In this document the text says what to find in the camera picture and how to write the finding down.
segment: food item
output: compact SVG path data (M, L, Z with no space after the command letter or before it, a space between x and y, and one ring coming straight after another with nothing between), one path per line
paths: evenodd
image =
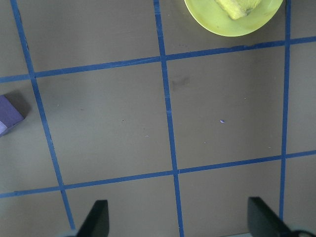
M248 15L261 0L215 0L230 18L237 20Z

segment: purple object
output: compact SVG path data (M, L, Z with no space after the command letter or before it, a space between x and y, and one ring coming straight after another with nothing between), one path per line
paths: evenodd
M0 95L0 137L23 120L23 116L14 108L4 95Z

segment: blue tape line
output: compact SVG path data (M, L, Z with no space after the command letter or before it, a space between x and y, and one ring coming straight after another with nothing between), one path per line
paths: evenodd
M56 76L56 75L62 75L62 74L95 71L95 70L117 68L117 67L126 67L126 66L154 63L154 62L160 62L160 57L157 56L157 57L149 57L149 58L138 58L138 59L132 59L132 60L126 60L126 61L119 61L119 62L101 63L101 64L94 64L94 65L86 65L86 66L79 66L79 67L72 67L72 68L63 68L63 69L56 69L56 70L50 70L50 71L43 71L43 72L35 73L35 77L42 78L42 77Z
M22 26L22 21L21 21L21 16L20 16L18 4L17 4L16 0L10 0L10 1L11 1L11 7L12 7L16 27L17 27L17 30L19 33L23 53L24 53L26 66L29 70L29 74L34 75L34 68L32 65L31 56L30 56L29 49L28 49L28 44L26 42L25 33L24 33L23 26Z
M53 191L59 191L60 187L49 187L42 189L32 189L32 190L24 190L24 191L14 191L10 193L0 194L0 198L11 198L11 197L19 197L30 194L40 194L40 193L49 193Z
M172 170L174 172L173 180L174 180L174 190L175 190L176 205L177 205L179 234L180 234L180 237L183 237L184 231L183 231L182 208L181 208L181 198L180 198L180 186L179 186L176 149L175 149L175 141L174 141L174 133L173 133L173 121L172 121L172 113L171 113L168 70L167 70L166 53L165 53L164 41L163 41L163 30L162 30L162 20L161 20L161 14L160 14L160 4L159 4L159 0L153 0L153 2L154 2L154 9L155 9L156 29L157 29L157 37L158 37L158 43L159 43L159 53L160 53L160 60L161 60L161 71L162 71L162 79L163 79L164 98L165 98L166 113L167 113L167 124L168 124L168 133L169 133L170 151L171 151L171 162L172 162Z
M316 150L287 154L286 158L289 159L289 158L305 157L305 156L312 156L312 155L316 155Z
M215 48L215 49L207 49L207 50L194 51L194 52L176 53L176 54L167 55L167 60L169 61L169 60L176 60L176 59L201 57L201 56L207 56L207 55L213 55L213 54L222 54L222 53L239 52L239 51L261 49L261 48L279 47L283 45L284 45L284 41L279 40L279 41L258 43L251 46L239 45L239 46L234 46L231 48Z
M310 43L310 42L316 42L316 36L291 39L290 41L291 44Z
M98 181L91 181L91 182L84 182L84 183L77 183L77 184L68 184L68 185L65 185L64 188L66 190L76 189L76 188L90 187L90 186L96 186L96 185L139 180L139 179L155 178L155 177L168 176L168 175L173 175L173 171L171 170L171 171L163 171L163 172L156 172L156 173L149 173L149 174L139 174L139 175L125 176L125 177L120 177L120 178L105 179L105 180L98 180Z
M30 79L30 76L28 74L8 76L8 77L0 78L0 83L12 82L12 81L18 81L18 80L29 80L29 79Z
M26 37L25 37L25 33L24 33L24 29L23 29L23 25L22 25L22 21L21 21L21 17L20 17L20 12L19 12L19 8L18 8L18 4L16 2L16 0L10 0L11 2L11 6L12 6L12 11L13 11L13 15L14 15L14 19L15 19L15 23L16 23L16 27L19 33L19 38L21 41L21 45L22 45L22 49L23 49L23 53L24 53L24 57L25 57L25 62L27 64L27 68L29 71L29 75L30 75L30 79L31 79L31 84L33 87L33 91L34 91L34 95L35 95L35 99L38 105L38 109L39 109L39 114L40 114L40 119L41 122L43 124L43 128L44 128L44 132L45 132L45 136L46 136L46 140L47 140L47 144L48 144L48 148L50 151L50 155L52 158L52 162L53 162L53 166L55 169L55 173L56 173L56 177L57 177L57 181L58 181L58 185L61 188L61 194L62 194L62 198L64 201L64 206L67 212L67 216L68 216L68 220L69 220L69 224L70 227L72 229L75 229L75 225L74 225L74 220L70 211L70 206L68 203L68 199L67 199L67 195L66 193L62 190L63 187L63 180L61 177L61 172L59 169L59 165L58 165L58 161L57 161L57 157L56 157L56 153L55 153L55 149L51 140L51 136L50 136L50 131L49 131L49 127L48 127L48 123L47 123L47 119L46 119L46 115L45 115L45 111L44 111L44 106L40 97L40 90L34 75L34 68L33 68L33 64L31 61L31 55L28 49L28 45L27 45L27 41L26 41Z
M309 43L309 42L315 42L315 41L316 41L316 36L313 36L313 37L291 39L290 43L301 44L301 43ZM239 45L239 46L235 46L231 48L216 48L216 49L206 49L206 50L194 51L194 52L169 54L169 55L166 55L166 60L168 61L168 60L184 59L184 58L191 58L191 57L200 57L200 56L206 56L206 55L212 55L212 54L221 54L221 53L238 52L238 51L260 49L260 48L278 47L278 46L283 46L284 44L285 44L285 41L279 40L279 41L272 41L272 42L263 42L263 43L255 44L252 46ZM42 71L42 72L37 72L37 73L35 72L35 77L42 78L42 77L79 73L79 72L88 72L88 71L110 69L110 68L117 68L117 67L126 67L126 66L154 63L154 62L160 62L160 57L157 56L157 57L148 57L148 58L138 58L138 59L131 59L131 60L126 60L126 61L85 65L85 66L78 66L78 67L72 67L72 68ZM17 81L17 80L26 80L26 79L29 79L29 75L8 76L8 77L0 78L0 83Z
M286 2L285 21L285 55L284 55L284 92L283 92L283 122L282 122L282 148L281 148L281 177L280 177L280 200L279 217L283 219L284 192L286 172L286 139L287 139L287 116L288 116L288 91L290 75L290 40L291 40L291 0Z
M60 192L61 192L61 196L63 198L63 202L64 202L64 206L65 206L65 210L66 210L66 214L67 214L67 217L68 217L70 228L72 230L75 230L76 226L75 226L75 222L74 222L74 219L73 219L73 215L71 213L71 209L70 209L70 205L69 205L69 201L68 201L68 198L67 198L66 191L62 189L62 190L60 190Z
M191 172L210 170L210 169L219 169L219 168L227 168L227 167L246 165L246 164L269 162L273 160L280 160L281 157L282 156L264 157L264 158L233 161L233 162L227 162L227 163L221 163L221 164L204 165L204 166L198 166L198 167L192 167L192 168L184 168L184 169L179 169L179 173L183 174L183 173L191 173Z
M287 154L286 158L301 158L304 156L311 156L311 155L316 155L316 150ZM192 167L192 168L179 169L177 170L177 173L183 174L183 173L199 172L203 170L220 169L220 168L226 168L226 167L269 162L269 161L274 161L274 160L281 160L281 158L282 156L273 156L273 157L233 161L233 162L221 163L221 164L198 166L198 167ZM156 173L148 173L148 174L139 174L139 175L125 176L125 177L119 177L119 178L113 178L113 179L69 184L69 185L64 185L62 189L63 190L76 189L76 188L83 188L83 187L90 187L90 186L97 186L97 185L104 185L104 184L126 182L126 181L132 181L132 180L169 176L169 175L174 175L174 174L175 173L173 170L156 172ZM0 194L0 198L9 198L9 197L16 197L16 196L23 196L23 195L30 195L30 194L47 193L47 192L60 191L60 190L61 188L58 186L58 187L48 187L48 188L33 189L33 190L26 190L26 191L15 191L11 193Z
M63 179L62 179L62 176L61 176L61 172L60 172L57 156L56 156L56 153L55 153L54 144L53 144L53 141L51 139L51 135L50 135L49 127L48 127L48 122L47 122L47 118L46 118L46 114L45 114L45 110L44 110L44 105L43 105L43 102L42 102L41 97L40 97L39 86L38 86L38 83L37 83L35 77L31 78L31 83L32 83L35 99L36 99L36 102L37 102L37 105L38 105L39 115L40 115L41 122L43 124L44 133L45 133L45 137L46 137L46 140L47 140L50 156L51 156L51 159L52 159L52 162L53 162L53 166L54 166L55 174L56 174L56 177L57 177L58 185L61 187L61 195L62 195L62 198L63 198L64 206L65 206L65 209L66 209L66 213L67 213L67 216L68 216L69 224L70 224L71 229L74 230L74 229L76 229L75 223L74 223L74 219L73 219L72 214L71 214L69 202L68 202L68 199L67 199L67 194L62 189L63 186L64 186L64 183L63 183Z

